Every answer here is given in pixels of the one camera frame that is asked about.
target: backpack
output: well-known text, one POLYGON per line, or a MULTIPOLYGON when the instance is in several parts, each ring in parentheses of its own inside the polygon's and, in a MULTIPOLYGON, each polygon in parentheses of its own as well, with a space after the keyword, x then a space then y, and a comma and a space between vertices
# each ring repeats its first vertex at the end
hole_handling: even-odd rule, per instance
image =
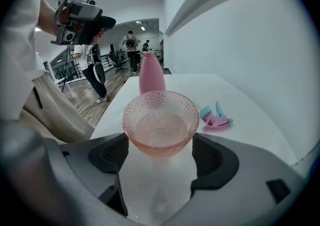
POLYGON ((136 46, 136 42, 133 39, 129 39, 128 35, 126 35, 126 37, 128 38, 127 41, 125 42, 126 46, 128 48, 133 48, 136 46))

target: person wearing backpack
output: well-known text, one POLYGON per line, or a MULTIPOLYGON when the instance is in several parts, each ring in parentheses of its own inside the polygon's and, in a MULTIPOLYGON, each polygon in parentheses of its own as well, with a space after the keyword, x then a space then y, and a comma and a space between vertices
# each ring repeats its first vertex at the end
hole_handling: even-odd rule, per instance
POLYGON ((137 46, 139 44, 139 41, 134 36, 132 30, 128 31, 127 35, 124 35, 122 38, 121 45, 126 46, 126 51, 128 53, 128 57, 130 58, 130 70, 133 71, 133 73, 137 73, 138 67, 138 54, 137 54, 137 46))

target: shoe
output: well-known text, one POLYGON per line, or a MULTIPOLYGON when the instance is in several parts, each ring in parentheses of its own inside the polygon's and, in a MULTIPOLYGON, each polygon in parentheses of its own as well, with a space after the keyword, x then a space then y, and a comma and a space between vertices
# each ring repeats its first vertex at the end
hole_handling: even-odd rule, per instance
POLYGON ((106 100, 107 100, 107 96, 105 96, 103 98, 100 97, 98 100, 96 100, 96 103, 99 104, 99 103, 102 103, 102 102, 104 102, 106 100))

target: tabletop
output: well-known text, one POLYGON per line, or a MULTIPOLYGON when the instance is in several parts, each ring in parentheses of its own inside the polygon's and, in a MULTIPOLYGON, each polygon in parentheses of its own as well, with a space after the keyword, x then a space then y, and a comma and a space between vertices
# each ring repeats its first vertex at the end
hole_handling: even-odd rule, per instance
MULTIPOLYGON (((288 165, 297 160, 278 127, 248 96, 214 74, 165 75, 167 91, 180 93, 192 100, 198 109, 209 106, 215 112, 216 101, 233 124, 206 134, 254 145, 272 152, 288 165)), ((139 77, 130 77, 117 93, 91 139, 123 133, 121 119, 127 104, 139 96, 139 77)), ((200 120, 197 132, 204 133, 200 120)), ((145 224, 160 225, 190 199, 191 181, 197 178, 192 158, 192 142, 168 161, 152 160, 129 143, 120 172, 120 182, 129 218, 145 224)))

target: translucent bowl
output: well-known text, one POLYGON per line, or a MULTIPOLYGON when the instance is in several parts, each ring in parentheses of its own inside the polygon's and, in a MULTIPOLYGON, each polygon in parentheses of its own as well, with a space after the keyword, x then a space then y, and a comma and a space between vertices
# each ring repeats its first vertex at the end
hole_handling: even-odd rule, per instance
POLYGON ((171 91, 152 91, 132 100, 124 109, 122 128, 131 142, 150 157, 179 153, 199 126, 196 106, 171 91))

